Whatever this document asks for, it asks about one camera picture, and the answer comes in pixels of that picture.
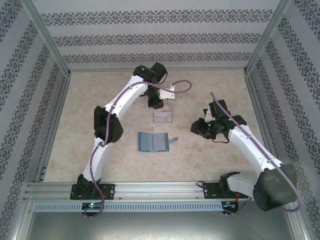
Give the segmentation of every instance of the patterned wallpaper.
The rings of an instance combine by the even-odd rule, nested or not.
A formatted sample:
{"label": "patterned wallpaper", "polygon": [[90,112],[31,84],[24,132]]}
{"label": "patterned wallpaper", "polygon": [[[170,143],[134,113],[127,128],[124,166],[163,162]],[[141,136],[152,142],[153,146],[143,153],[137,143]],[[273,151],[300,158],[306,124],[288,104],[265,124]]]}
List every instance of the patterned wallpaper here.
{"label": "patterned wallpaper", "polygon": [[245,67],[279,0],[34,3],[68,67],[78,70],[155,61]]}
{"label": "patterned wallpaper", "polygon": [[18,0],[0,3],[0,240],[44,152],[64,75]]}
{"label": "patterned wallpaper", "polygon": [[251,73],[276,153],[297,170],[312,239],[320,239],[319,16],[317,1],[292,1]]}

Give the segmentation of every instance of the beige floor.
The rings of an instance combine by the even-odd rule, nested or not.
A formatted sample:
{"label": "beige floor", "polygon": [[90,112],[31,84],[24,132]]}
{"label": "beige floor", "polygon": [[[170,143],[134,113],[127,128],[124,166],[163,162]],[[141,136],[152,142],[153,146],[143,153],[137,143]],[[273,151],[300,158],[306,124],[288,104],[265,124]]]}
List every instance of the beige floor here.
{"label": "beige floor", "polygon": [[[130,79],[131,72],[74,73],[70,82],[45,182],[76,182],[86,167],[94,143],[93,117],[97,105],[109,103]],[[212,102],[210,91],[225,99],[233,115],[242,115],[261,141],[257,119],[241,70],[170,71],[163,84],[180,79],[192,82],[192,89],[180,94],[173,108],[173,123],[153,123],[147,98],[139,97],[124,115],[122,138],[114,144],[102,175],[104,182],[209,181],[240,171],[255,176],[253,168],[233,143],[213,143],[190,132],[191,124],[203,117]],[[186,83],[176,90],[183,90]],[[167,132],[169,152],[139,152],[138,132]]]}

